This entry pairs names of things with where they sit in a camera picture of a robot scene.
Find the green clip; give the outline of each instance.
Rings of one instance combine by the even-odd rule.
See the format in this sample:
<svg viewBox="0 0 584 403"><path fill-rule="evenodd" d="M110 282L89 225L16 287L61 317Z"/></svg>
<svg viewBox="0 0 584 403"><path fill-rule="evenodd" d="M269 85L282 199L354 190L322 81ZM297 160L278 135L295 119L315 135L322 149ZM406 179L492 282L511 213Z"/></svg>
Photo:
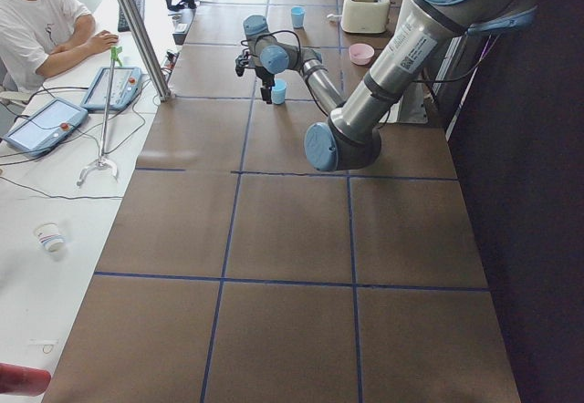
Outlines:
<svg viewBox="0 0 584 403"><path fill-rule="evenodd" d="M113 61L117 62L120 65L120 67L122 66L121 59L120 59L121 50L122 50L121 46L112 46L111 47L111 59Z"/></svg>

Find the white t-shirt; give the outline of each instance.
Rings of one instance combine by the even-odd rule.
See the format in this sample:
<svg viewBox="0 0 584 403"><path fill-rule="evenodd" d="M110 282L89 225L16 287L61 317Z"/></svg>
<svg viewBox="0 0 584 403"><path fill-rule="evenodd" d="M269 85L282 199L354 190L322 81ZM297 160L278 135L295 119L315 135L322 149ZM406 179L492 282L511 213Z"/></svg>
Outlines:
<svg viewBox="0 0 584 403"><path fill-rule="evenodd" d="M40 88L45 79L35 72L86 14L78 0L0 0L0 58L20 91Z"/></svg>

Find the tablet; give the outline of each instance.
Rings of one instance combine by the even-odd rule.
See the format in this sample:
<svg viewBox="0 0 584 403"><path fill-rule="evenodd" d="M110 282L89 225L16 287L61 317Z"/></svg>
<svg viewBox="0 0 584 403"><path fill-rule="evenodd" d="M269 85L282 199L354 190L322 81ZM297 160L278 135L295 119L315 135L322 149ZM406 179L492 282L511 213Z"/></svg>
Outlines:
<svg viewBox="0 0 584 403"><path fill-rule="evenodd" d="M38 157L66 139L87 116L86 109L55 98L3 139L28 157Z"/></svg>
<svg viewBox="0 0 584 403"><path fill-rule="evenodd" d="M142 71L139 67L116 67L113 71L111 101L109 109L122 111L134 100L141 85ZM103 112L106 108L110 68L102 67L93 79L81 107L89 112Z"/></svg>

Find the black wall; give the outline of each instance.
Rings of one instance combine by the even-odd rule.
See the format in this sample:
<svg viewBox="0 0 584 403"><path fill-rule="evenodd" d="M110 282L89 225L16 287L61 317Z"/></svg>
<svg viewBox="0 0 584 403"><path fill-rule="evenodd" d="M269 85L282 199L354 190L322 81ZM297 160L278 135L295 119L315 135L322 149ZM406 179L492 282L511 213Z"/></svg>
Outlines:
<svg viewBox="0 0 584 403"><path fill-rule="evenodd" d="M584 0L502 36L450 140L524 403L584 402Z"/></svg>

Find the robotic arm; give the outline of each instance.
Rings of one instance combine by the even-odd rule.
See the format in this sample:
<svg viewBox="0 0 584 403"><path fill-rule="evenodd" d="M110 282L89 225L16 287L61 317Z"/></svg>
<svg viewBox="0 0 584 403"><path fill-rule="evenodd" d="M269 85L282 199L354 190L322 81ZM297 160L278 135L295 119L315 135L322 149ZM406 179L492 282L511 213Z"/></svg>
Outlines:
<svg viewBox="0 0 584 403"><path fill-rule="evenodd" d="M529 25L536 0L412 0L412 12L345 102L330 82L313 49L281 45L266 20L252 15L244 22L249 50L236 60L236 72L254 68L262 79L262 98L271 103L274 75L296 70L329 112L327 122L312 125L304 146L319 171L360 169L381 151L376 126L417 78L440 45L465 33L498 34Z"/></svg>

